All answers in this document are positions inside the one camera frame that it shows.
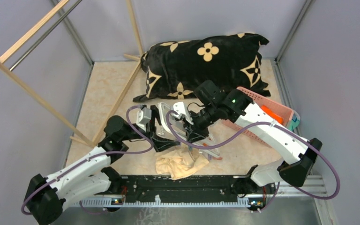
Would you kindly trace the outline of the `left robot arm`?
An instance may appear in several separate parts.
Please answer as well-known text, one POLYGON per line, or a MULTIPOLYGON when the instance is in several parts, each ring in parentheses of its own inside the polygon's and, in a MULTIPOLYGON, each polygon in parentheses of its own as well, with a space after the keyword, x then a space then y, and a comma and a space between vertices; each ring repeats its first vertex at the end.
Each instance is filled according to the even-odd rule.
POLYGON ((116 194, 122 176, 111 165, 124 155, 166 150, 178 141, 159 137, 156 124, 165 125, 171 109, 134 105, 125 118, 111 116, 104 127, 105 137, 89 153, 69 166, 47 176, 31 178, 21 212, 39 225, 49 225, 75 202, 94 194, 116 194))

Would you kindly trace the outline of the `white clip hanger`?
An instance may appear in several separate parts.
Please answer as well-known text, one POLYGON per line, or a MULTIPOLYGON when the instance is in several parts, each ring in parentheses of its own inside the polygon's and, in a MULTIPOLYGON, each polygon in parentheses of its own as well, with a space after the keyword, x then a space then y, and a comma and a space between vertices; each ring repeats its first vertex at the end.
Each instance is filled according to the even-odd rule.
MULTIPOLYGON (((186 132, 183 128, 183 122, 181 121, 182 118, 177 119, 175 116, 177 113, 173 110, 173 106, 169 106, 168 104, 164 102, 157 103, 157 108, 159 110, 159 115, 162 123, 162 128, 169 134, 171 134, 171 130, 169 129, 169 125, 172 126, 175 133, 181 137, 183 140, 186 141, 186 132)), ((194 148, 198 149, 200 146, 213 146, 216 144, 215 138, 212 134, 209 134, 209 136, 203 140, 197 141, 194 144, 194 148)))

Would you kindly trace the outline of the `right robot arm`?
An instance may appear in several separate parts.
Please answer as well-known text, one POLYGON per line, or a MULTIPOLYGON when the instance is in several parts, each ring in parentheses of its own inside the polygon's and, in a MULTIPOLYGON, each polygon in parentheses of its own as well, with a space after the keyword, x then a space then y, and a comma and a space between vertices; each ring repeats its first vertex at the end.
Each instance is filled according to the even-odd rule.
POLYGON ((316 138, 307 140, 285 128, 264 112, 247 94, 233 89, 226 94, 213 81, 203 82, 194 91, 204 108, 192 112, 192 123, 186 123, 186 140, 194 143, 209 135, 208 127, 218 120, 229 120, 263 140, 280 155, 281 159, 266 165, 253 166, 245 180, 250 193, 258 193, 263 186, 285 181, 294 187, 302 187, 316 161, 322 142, 316 138))

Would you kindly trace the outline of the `cream boxer underwear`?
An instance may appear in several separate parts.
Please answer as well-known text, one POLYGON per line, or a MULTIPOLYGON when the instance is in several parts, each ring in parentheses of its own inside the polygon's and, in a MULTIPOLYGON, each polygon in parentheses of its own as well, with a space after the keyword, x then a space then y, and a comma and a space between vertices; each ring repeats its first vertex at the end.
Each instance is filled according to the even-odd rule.
POLYGON ((197 150, 181 148, 156 155, 155 169, 158 175, 170 175, 172 180, 189 177, 209 164, 209 160, 197 150))

